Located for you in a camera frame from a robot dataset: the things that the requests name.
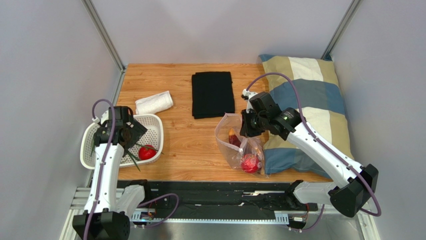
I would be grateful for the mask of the red fake apple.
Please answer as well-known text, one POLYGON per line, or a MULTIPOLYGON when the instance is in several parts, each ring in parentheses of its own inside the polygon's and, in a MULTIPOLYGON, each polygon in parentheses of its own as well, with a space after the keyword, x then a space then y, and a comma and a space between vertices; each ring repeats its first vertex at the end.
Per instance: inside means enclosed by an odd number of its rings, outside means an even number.
POLYGON ((138 151, 138 157, 141 161, 152 159, 157 154, 157 150, 152 145, 142 145, 138 151))

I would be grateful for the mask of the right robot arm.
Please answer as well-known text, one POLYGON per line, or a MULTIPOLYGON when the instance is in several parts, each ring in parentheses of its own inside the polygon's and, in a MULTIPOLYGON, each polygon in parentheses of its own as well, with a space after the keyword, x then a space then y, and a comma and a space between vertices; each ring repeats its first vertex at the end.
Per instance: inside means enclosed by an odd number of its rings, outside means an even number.
POLYGON ((301 110, 280 109, 267 92, 242 91, 247 108, 242 110, 240 135, 257 137, 268 131, 308 155, 332 179, 331 182, 296 180, 285 191, 292 207, 315 203, 333 206, 353 218, 372 198, 379 171, 372 164, 363 166, 327 142, 306 121, 301 110))

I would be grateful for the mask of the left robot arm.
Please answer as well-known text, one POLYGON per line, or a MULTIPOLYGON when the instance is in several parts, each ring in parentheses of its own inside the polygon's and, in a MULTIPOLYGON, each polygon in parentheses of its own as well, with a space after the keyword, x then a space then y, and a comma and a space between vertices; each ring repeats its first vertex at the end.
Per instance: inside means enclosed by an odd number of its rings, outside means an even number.
POLYGON ((126 152, 148 130, 134 119, 127 106, 110 107, 107 119, 98 126, 92 137, 92 186, 84 211, 73 217, 72 227, 83 240, 127 240, 130 217, 144 200, 145 188, 130 185, 117 197, 118 173, 126 152))

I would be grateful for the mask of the clear zip top bag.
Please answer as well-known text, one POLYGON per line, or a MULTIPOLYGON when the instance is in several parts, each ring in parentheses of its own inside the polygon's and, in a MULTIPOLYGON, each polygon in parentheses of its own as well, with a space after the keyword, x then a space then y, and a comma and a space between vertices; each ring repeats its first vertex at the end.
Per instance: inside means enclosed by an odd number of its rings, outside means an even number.
POLYGON ((240 135, 241 127, 240 115, 226 113, 214 131, 218 149, 231 169, 266 177, 262 142, 259 137, 240 135))

